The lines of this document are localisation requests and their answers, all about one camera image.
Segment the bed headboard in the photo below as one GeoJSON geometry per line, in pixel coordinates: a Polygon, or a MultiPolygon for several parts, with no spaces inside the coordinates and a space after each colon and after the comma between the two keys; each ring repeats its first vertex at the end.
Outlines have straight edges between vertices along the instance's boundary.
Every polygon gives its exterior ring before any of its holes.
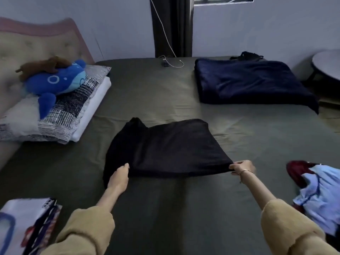
{"type": "MultiPolygon", "coordinates": [[[[71,19],[53,24],[29,24],[0,17],[0,115],[20,100],[20,65],[60,56],[70,61],[94,60],[71,19]]],[[[20,143],[0,141],[0,169],[19,148],[20,143]]]]}

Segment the white wall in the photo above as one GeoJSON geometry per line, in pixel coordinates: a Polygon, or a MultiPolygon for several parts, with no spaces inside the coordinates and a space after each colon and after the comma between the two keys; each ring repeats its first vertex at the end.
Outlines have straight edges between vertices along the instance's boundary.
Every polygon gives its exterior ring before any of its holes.
{"type": "Polygon", "coordinates": [[[31,23],[71,17],[95,61],[155,57],[149,0],[0,0],[0,16],[31,23]]]}
{"type": "Polygon", "coordinates": [[[306,79],[311,56],[340,48],[340,0],[255,0],[195,6],[193,56],[242,51],[285,62],[306,79]]]}

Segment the bracelet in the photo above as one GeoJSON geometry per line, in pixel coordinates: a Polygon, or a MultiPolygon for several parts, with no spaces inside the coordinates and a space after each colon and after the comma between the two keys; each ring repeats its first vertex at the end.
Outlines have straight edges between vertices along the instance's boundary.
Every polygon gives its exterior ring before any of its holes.
{"type": "Polygon", "coordinates": [[[243,174],[243,172],[245,172],[245,171],[248,171],[248,172],[251,172],[252,174],[254,174],[252,171],[250,171],[250,170],[243,170],[243,171],[241,171],[238,175],[240,176],[240,183],[243,183],[242,182],[242,174],[243,174]]]}

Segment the brown plush toy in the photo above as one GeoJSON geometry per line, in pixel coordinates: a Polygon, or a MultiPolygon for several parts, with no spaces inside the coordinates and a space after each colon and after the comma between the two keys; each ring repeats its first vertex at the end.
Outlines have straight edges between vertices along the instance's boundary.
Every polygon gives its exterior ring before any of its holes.
{"type": "Polygon", "coordinates": [[[21,72],[22,74],[19,76],[21,82],[24,82],[29,77],[40,73],[40,72],[47,72],[47,73],[57,73],[58,70],[56,68],[67,68],[71,66],[72,63],[68,60],[54,56],[48,60],[41,60],[41,61],[34,61],[25,63],[20,66],[15,72],[21,72]]]}

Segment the hand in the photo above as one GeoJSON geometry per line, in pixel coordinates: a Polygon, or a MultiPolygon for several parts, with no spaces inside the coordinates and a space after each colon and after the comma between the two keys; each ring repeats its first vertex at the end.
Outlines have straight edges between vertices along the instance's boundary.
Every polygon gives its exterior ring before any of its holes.
{"type": "Polygon", "coordinates": [[[118,168],[110,177],[107,188],[116,191],[121,195],[127,188],[129,167],[129,164],[126,163],[124,166],[118,168]]]}
{"type": "Polygon", "coordinates": [[[250,160],[235,162],[229,166],[229,169],[235,170],[235,172],[232,172],[232,175],[239,175],[244,170],[249,170],[254,174],[256,172],[256,167],[254,167],[253,163],[250,160]]]}

